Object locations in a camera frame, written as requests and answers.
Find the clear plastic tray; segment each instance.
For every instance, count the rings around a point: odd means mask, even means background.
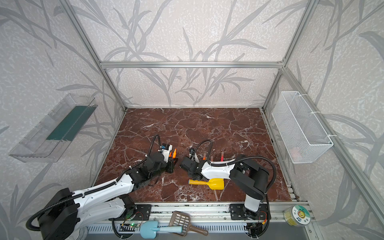
[[[96,109],[93,100],[68,94],[9,155],[23,162],[57,162]]]

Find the white wire mesh basket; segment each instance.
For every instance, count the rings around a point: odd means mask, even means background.
[[[293,163],[314,162],[333,146],[319,119],[297,91],[281,92],[272,116]]]

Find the wallpaper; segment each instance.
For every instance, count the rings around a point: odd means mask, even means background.
[[[127,106],[260,107],[277,69],[116,68],[108,73]]]
[[[281,61],[307,0],[71,0],[102,61]]]
[[[308,201],[325,240],[384,239],[384,229],[361,197],[332,148],[313,163],[293,164],[272,117],[281,91],[293,91],[282,77],[266,107],[282,158],[288,166],[295,193]]]
[[[60,189],[93,183],[123,116],[56,1],[0,2],[0,238],[41,239],[24,225]],[[24,163],[9,151],[68,93],[98,105],[56,163]]]
[[[383,22],[383,0],[318,6],[288,64],[382,197]]]

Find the black mounting bracket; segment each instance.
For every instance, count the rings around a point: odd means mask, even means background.
[[[136,204],[137,210],[136,215],[131,219],[131,221],[148,221],[149,215],[151,214],[151,204]],[[125,215],[115,218],[115,221],[124,221]]]
[[[259,205],[259,211],[251,212],[244,207],[244,204],[230,204],[229,211],[231,212],[231,220],[259,220],[265,219],[265,213],[267,212],[266,204]]]

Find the green strip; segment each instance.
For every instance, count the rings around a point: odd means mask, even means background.
[[[73,141],[96,107],[75,106],[46,139]]]

